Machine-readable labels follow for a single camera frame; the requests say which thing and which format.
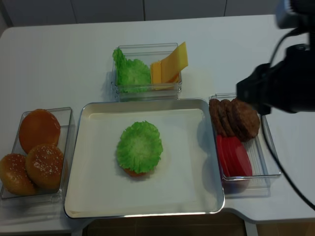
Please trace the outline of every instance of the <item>green lettuce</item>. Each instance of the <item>green lettuce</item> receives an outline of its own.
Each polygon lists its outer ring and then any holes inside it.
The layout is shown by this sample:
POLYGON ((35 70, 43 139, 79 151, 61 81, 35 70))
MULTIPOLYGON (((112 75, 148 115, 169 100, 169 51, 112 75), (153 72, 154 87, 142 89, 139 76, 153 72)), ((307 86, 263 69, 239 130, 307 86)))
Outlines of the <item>green lettuce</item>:
POLYGON ((158 129, 147 121, 135 122, 121 135, 117 161, 123 169, 146 173, 154 169, 163 152, 158 129))
MULTIPOLYGON (((149 85, 151 83, 150 69, 141 60, 126 59, 122 51, 117 48, 113 52, 113 59, 117 71, 116 85, 149 85)), ((148 88, 126 88, 122 92, 145 92, 148 88)))

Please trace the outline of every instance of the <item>clear plastic container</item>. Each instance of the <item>clear plastic container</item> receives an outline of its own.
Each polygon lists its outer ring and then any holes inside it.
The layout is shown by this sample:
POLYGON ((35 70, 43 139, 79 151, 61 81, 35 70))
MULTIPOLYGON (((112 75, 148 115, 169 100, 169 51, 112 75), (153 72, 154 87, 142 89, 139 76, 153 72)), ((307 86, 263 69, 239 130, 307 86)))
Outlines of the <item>clear plastic container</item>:
MULTIPOLYGON (((57 109, 49 109, 58 120, 61 126, 61 132, 58 141, 58 148, 64 154, 63 161, 63 171, 61 183, 58 190, 55 191, 47 191, 47 190, 39 190, 36 195, 32 196, 18 196, 9 193, 4 186, 1 189, 1 205, 33 205, 40 203, 58 203, 64 200, 65 192, 68 184, 69 173, 73 158, 74 152, 74 132, 75 132, 75 123, 73 119, 72 109, 70 107, 66 108, 57 108, 57 109)), ((15 138, 14 146, 12 149, 12 153, 18 153, 22 155, 27 155, 22 149, 19 141, 19 130, 22 123, 22 120, 28 115, 30 112, 24 112, 22 114, 22 118, 20 121, 19 129, 15 138)))
MULTIPOLYGON (((211 96, 210 99, 218 99, 220 101, 223 99, 227 99, 231 101, 235 97, 236 94, 234 93, 225 93, 216 94, 214 96, 211 96)), ((265 120, 265 124, 266 124, 265 131, 267 134, 267 138, 269 139, 268 142, 270 143, 273 149, 272 151, 276 153, 267 120, 265 120)), ((214 140, 216 141, 215 129, 213 129, 213 131, 214 131, 213 135, 215 137, 214 140)), ((262 135, 261 127, 259 129, 258 135, 254 139, 251 139, 248 142, 243 143, 243 146, 247 151, 247 155, 252 165, 252 176, 227 177, 224 175, 221 167, 221 174, 224 187, 225 188, 236 187, 239 188, 239 190, 245 188, 269 187, 273 180, 281 176, 281 172, 266 146, 266 143, 262 135)))
MULTIPOLYGON (((139 59, 150 67, 151 63, 159 61, 170 55, 176 48, 177 43, 146 44, 119 46, 127 59, 139 59)), ((177 83, 149 84, 149 85, 117 85, 117 71, 115 62, 112 70, 112 88, 118 101, 130 100, 155 100, 155 99, 177 99, 182 89, 182 75, 179 74, 177 83), (126 92, 132 89, 143 89, 144 92, 126 92)))

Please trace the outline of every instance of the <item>red tomato slice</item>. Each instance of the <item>red tomato slice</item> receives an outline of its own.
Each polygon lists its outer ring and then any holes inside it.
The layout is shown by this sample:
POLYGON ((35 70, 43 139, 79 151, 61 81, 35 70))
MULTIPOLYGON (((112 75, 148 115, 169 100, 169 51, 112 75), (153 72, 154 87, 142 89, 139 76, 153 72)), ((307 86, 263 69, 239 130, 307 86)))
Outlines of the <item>red tomato slice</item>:
POLYGON ((230 172, 230 176, 237 176, 237 170, 234 166, 234 161, 233 161, 233 153, 232 150, 229 146, 229 137, 222 138, 222 148, 223 148, 223 153, 225 153, 225 162, 227 163, 227 168, 228 171, 230 172))
POLYGON ((228 144, 237 176, 252 176, 252 165, 246 149, 237 137, 229 137, 228 144))
POLYGON ((228 168, 227 168, 227 164, 225 161, 224 152, 223 152, 222 148, 223 148, 222 147, 222 136, 217 135, 217 149, 218 149, 218 156, 219 156, 220 164, 222 166, 224 175, 227 177, 230 177, 230 173, 229 173, 228 168))

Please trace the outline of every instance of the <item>black cable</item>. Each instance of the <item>black cable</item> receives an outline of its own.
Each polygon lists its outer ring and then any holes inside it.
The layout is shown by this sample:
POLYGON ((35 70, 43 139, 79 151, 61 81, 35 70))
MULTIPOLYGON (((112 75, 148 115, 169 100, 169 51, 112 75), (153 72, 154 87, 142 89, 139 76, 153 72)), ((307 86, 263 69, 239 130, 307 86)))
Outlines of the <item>black cable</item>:
MULTIPOLYGON (((297 35, 300 35, 300 34, 303 34, 303 33, 306 33, 306 29, 301 29, 301 28, 297 28, 297 29, 294 29, 292 31, 290 31, 289 33, 285 34, 281 39, 280 41, 278 42, 278 44, 276 45, 273 53, 272 53, 272 56, 270 58, 270 61, 269 61, 269 69, 266 73, 266 80, 268 80, 268 77, 270 75, 270 71, 271 71, 271 66, 272 66, 272 62, 276 56, 276 53, 280 47, 280 45, 283 43, 283 41, 288 38, 288 37, 291 37, 291 36, 297 36, 297 35)), ((293 188, 294 192, 313 210, 315 210, 315 205, 310 201, 308 200, 304 195, 303 193, 296 187, 296 185, 293 183, 293 181, 291 180, 291 178, 289 177, 289 175, 286 173, 285 169, 283 168, 282 164, 280 163, 280 161, 278 160, 276 154, 273 152, 273 150, 271 149, 271 146, 269 144, 269 141, 267 139, 267 135, 266 135, 266 132, 265 132, 265 116, 260 116, 260 120, 261 120, 261 128, 262 128, 262 135, 264 137, 264 140, 265 140, 265 143, 269 149, 269 152, 272 156, 272 158, 274 159, 274 161, 276 162, 276 164, 278 165, 279 169, 281 170, 281 172, 283 173, 284 177, 286 178, 286 180, 289 182, 290 186, 293 188)))

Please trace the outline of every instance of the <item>white countertop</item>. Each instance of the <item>white countertop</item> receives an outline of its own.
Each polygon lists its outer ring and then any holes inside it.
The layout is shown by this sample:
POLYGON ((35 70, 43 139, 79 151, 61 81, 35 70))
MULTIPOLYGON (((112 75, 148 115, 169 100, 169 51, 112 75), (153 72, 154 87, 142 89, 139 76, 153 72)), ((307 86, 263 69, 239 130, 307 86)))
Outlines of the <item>white countertop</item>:
MULTIPOLYGON (((182 72, 181 98, 208 99, 211 94, 234 92, 238 81, 268 62, 285 32, 276 28, 271 15, 10 28, 0 39, 0 156, 11 152, 24 111, 70 106, 77 124, 84 105, 109 101, 106 80, 113 49, 119 45, 186 41, 189 66, 182 72)), ((284 46, 304 40, 292 38, 284 46)), ((315 177, 314 120, 315 113, 275 110, 268 117, 279 159, 315 202, 314 188, 309 187, 315 177)), ((315 218, 284 177, 271 185, 270 196, 227 197, 225 209, 254 222, 315 218)), ((52 220, 43 217, 35 225, 25 216, 16 217, 1 221, 0 233, 67 231, 76 225, 65 218, 62 207, 52 220)))

